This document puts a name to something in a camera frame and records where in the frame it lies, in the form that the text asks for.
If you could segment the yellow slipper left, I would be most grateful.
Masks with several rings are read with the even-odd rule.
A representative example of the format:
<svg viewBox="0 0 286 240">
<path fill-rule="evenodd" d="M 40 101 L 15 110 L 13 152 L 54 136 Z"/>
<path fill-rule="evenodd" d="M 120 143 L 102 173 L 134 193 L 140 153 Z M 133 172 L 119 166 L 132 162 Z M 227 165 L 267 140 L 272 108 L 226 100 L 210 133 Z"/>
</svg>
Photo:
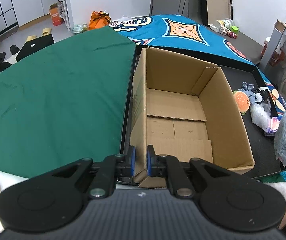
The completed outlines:
<svg viewBox="0 0 286 240">
<path fill-rule="evenodd" d="M 32 40 L 36 39 L 36 37 L 37 37 L 36 35 L 30 35 L 27 37 L 26 41 L 32 41 Z"/>
</svg>

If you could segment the orange cardboard box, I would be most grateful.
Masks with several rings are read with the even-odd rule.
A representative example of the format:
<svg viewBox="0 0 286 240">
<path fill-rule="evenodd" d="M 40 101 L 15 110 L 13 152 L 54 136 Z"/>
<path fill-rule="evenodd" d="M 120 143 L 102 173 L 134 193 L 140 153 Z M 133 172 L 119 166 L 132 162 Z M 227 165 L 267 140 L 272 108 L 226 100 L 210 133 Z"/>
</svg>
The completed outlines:
<svg viewBox="0 0 286 240">
<path fill-rule="evenodd" d="M 64 21 L 63 18 L 61 18 L 61 12 L 62 7 L 60 3 L 50 5 L 49 14 L 51 16 L 54 27 L 61 25 Z"/>
</svg>

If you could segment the green cup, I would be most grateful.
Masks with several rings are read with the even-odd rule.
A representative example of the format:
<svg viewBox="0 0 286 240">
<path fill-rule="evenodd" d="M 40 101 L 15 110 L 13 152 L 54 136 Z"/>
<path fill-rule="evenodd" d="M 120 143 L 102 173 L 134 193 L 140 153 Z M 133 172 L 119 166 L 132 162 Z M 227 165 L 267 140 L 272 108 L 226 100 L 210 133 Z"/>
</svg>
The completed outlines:
<svg viewBox="0 0 286 240">
<path fill-rule="evenodd" d="M 232 32 L 234 32 L 235 34 L 238 34 L 238 33 L 239 33 L 239 28 L 238 28 L 237 26 L 235 26 L 235 25 L 232 25 L 232 26 L 230 27 L 230 30 L 231 30 Z"/>
</svg>

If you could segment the brown cardboard box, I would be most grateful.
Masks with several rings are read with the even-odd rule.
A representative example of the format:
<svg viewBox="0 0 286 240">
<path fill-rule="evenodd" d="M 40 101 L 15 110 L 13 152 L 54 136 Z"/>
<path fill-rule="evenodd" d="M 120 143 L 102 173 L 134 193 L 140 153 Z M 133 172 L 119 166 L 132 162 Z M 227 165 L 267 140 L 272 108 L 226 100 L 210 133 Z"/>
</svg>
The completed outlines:
<svg viewBox="0 0 286 240">
<path fill-rule="evenodd" d="M 148 172 L 148 146 L 182 162 L 204 159 L 238 174 L 255 166 L 234 93 L 216 64 L 159 48 L 142 49 L 133 75 L 130 143 L 134 181 L 165 187 Z"/>
</svg>

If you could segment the grey bench mat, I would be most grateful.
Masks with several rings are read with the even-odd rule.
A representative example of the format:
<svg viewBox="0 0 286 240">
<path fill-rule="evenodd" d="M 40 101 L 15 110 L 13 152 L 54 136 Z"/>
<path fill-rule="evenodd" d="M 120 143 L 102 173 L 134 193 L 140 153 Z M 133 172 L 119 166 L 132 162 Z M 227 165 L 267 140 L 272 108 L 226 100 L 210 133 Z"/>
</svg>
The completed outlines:
<svg viewBox="0 0 286 240">
<path fill-rule="evenodd" d="M 258 65 L 261 61 L 261 52 L 263 50 L 263 46 L 246 36 L 243 33 L 239 33 L 237 38 L 232 38 L 227 35 L 223 35 L 221 33 L 216 33 L 210 27 L 206 26 L 206 28 L 215 33 L 226 40 L 228 40 L 236 49 L 238 49 L 241 53 L 243 53 L 248 60 L 250 60 L 253 64 Z"/>
</svg>

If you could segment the grey elephant plush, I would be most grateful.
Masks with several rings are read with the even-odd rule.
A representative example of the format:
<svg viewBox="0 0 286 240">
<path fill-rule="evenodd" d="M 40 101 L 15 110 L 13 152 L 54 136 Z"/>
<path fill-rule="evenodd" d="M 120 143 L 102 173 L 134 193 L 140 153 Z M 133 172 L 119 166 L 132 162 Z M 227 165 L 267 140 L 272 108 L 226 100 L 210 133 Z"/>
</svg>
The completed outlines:
<svg viewBox="0 0 286 240">
<path fill-rule="evenodd" d="M 242 87 L 238 89 L 239 91 L 245 93 L 247 97 L 249 98 L 249 102 L 251 104 L 256 103 L 256 94 L 254 92 L 254 84 L 243 82 Z"/>
</svg>

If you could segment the black white plush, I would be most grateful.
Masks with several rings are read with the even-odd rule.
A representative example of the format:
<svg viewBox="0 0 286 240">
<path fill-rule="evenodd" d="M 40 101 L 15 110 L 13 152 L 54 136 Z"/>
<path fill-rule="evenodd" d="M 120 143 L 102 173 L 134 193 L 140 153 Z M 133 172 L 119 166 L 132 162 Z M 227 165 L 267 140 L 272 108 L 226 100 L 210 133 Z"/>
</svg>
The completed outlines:
<svg viewBox="0 0 286 240">
<path fill-rule="evenodd" d="M 270 95 L 270 90 L 268 89 L 268 87 L 259 87 L 254 90 L 254 93 L 256 97 L 256 103 L 259 105 L 261 104 L 267 105 L 266 112 L 271 117 L 278 117 L 276 107 L 272 100 L 272 97 Z"/>
</svg>

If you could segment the burger plush toy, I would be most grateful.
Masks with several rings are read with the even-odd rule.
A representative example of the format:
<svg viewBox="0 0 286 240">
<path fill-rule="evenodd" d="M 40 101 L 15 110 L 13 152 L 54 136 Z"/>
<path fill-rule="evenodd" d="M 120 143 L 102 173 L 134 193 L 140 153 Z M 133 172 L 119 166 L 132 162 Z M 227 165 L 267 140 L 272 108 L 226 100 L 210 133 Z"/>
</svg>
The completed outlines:
<svg viewBox="0 0 286 240">
<path fill-rule="evenodd" d="M 240 111 L 242 115 L 245 115 L 246 112 L 250 108 L 249 97 L 244 92 L 238 91 L 238 90 L 234 91 L 233 95 L 234 95 L 234 99 L 236 101 L 238 110 Z"/>
</svg>

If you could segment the blue patterned blanket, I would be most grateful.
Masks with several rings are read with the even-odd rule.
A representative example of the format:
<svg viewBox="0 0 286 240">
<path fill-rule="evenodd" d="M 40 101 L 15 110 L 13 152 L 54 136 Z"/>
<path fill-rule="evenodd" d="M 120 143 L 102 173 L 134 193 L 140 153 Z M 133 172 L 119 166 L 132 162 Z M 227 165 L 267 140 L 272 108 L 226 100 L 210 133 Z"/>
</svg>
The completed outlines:
<svg viewBox="0 0 286 240">
<path fill-rule="evenodd" d="M 139 46 L 181 48 L 223 56 L 244 63 L 251 62 L 225 38 L 180 15 L 156 15 L 121 20 L 111 23 L 110 27 Z M 279 94 L 277 86 L 263 72 L 259 69 L 258 71 L 263 78 L 263 83 L 254 86 L 255 88 L 268 87 L 276 107 L 277 118 L 280 119 L 286 110 L 286 101 Z M 286 167 L 276 174 L 263 176 L 263 178 L 267 182 L 286 181 Z"/>
</svg>

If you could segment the yellow slipper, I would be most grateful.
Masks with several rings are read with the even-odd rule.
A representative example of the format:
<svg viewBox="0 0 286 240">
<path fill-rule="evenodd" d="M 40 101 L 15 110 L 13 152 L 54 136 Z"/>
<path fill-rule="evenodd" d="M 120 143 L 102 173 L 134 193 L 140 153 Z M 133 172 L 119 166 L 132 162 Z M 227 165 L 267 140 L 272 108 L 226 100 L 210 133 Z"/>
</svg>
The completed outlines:
<svg viewBox="0 0 286 240">
<path fill-rule="evenodd" d="M 32 40 L 36 39 L 36 37 L 37 37 L 36 35 L 30 35 L 27 37 L 26 41 L 32 41 Z"/>
<path fill-rule="evenodd" d="M 52 29 L 51 28 L 44 28 L 42 31 L 42 36 L 50 35 Z"/>
</svg>

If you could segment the orange bag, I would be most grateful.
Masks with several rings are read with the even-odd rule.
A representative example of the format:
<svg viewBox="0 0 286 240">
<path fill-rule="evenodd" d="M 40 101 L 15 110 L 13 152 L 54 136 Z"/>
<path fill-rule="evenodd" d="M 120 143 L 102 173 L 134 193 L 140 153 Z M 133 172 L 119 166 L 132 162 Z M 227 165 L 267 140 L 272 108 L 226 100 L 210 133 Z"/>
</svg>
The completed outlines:
<svg viewBox="0 0 286 240">
<path fill-rule="evenodd" d="M 93 11 L 91 14 L 90 22 L 88 29 L 100 29 L 109 25 L 111 22 L 111 18 L 107 12 L 104 11 Z"/>
</svg>

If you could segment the yellow slipper right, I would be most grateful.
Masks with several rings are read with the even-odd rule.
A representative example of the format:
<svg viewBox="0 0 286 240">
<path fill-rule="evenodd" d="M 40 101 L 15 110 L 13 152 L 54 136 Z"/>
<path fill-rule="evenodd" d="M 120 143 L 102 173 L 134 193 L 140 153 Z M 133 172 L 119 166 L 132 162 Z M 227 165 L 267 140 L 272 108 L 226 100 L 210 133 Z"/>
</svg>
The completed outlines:
<svg viewBox="0 0 286 240">
<path fill-rule="evenodd" d="M 42 31 L 42 36 L 50 35 L 52 29 L 51 28 L 44 28 Z"/>
</svg>

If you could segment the tissue pack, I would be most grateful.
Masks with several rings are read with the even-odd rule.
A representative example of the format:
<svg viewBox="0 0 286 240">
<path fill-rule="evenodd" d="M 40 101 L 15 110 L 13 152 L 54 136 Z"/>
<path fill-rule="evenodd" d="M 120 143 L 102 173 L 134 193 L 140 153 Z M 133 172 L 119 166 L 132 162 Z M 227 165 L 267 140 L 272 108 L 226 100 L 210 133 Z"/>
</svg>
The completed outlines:
<svg viewBox="0 0 286 240">
<path fill-rule="evenodd" d="M 268 121 L 268 126 L 264 132 L 265 136 L 273 137 L 279 128 L 279 119 L 275 116 L 271 117 Z"/>
</svg>

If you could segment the white bagged plush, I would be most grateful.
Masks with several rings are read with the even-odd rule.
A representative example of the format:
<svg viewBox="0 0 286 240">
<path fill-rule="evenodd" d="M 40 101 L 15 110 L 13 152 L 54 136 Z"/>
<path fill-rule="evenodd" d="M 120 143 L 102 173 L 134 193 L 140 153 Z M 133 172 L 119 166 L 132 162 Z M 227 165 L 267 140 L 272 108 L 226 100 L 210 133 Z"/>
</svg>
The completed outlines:
<svg viewBox="0 0 286 240">
<path fill-rule="evenodd" d="M 261 128 L 264 132 L 271 130 L 271 106 L 269 103 L 254 103 L 250 106 L 252 123 Z"/>
</svg>

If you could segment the green cloth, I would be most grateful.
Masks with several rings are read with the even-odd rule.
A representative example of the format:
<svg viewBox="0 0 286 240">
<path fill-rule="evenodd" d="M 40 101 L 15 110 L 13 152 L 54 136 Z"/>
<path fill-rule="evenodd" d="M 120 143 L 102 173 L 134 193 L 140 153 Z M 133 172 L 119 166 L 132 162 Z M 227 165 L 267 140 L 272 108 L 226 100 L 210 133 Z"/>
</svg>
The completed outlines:
<svg viewBox="0 0 286 240">
<path fill-rule="evenodd" d="M 119 153 L 135 49 L 104 27 L 1 72 L 0 171 L 32 178 Z"/>
</svg>

